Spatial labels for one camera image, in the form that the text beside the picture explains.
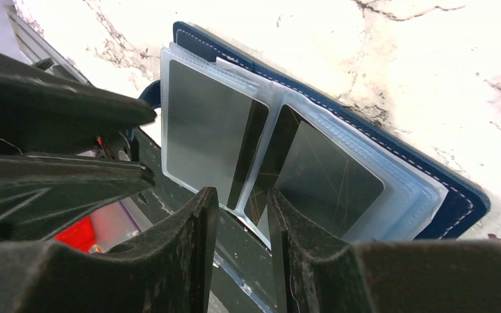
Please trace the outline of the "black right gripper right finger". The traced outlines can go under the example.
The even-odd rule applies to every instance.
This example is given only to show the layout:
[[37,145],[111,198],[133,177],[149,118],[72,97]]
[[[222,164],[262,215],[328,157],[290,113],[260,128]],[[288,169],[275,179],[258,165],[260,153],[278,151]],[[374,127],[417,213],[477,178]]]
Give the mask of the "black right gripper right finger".
[[501,312],[501,242],[349,244],[267,196],[279,312]]

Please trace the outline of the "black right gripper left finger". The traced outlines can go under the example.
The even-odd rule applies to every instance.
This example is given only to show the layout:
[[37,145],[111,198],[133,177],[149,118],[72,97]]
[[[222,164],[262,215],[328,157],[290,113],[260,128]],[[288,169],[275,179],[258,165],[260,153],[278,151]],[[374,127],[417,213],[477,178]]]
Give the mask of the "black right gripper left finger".
[[104,254],[57,241],[0,243],[0,312],[206,312],[219,214],[205,187]]

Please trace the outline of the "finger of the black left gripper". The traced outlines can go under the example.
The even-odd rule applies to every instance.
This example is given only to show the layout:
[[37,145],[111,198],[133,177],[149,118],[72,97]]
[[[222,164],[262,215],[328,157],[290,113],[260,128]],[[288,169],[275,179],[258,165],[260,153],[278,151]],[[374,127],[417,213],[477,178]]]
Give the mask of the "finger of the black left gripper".
[[13,153],[77,154],[151,123],[145,101],[59,78],[0,53],[0,140]]
[[0,155],[0,241],[50,239],[93,211],[154,186],[139,162]]

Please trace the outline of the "navy blue card holder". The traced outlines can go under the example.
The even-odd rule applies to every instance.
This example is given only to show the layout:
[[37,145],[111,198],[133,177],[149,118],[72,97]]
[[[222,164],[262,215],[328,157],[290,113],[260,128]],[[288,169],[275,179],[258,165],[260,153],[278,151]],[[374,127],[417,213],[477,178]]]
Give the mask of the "navy blue card holder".
[[248,226],[263,243],[270,242],[266,226],[267,205],[258,224],[245,214],[245,206],[285,104],[384,184],[383,193],[338,238],[348,242],[456,238],[489,210],[489,199],[480,189],[437,166],[324,94],[187,23],[175,22],[173,35],[170,45],[161,51],[160,81],[144,91],[144,98],[161,110],[163,174],[186,189],[197,191],[171,177],[165,170],[166,127],[162,114],[168,99],[168,70],[172,59],[203,70],[218,81],[266,104],[269,115],[236,208],[227,209],[220,204]]

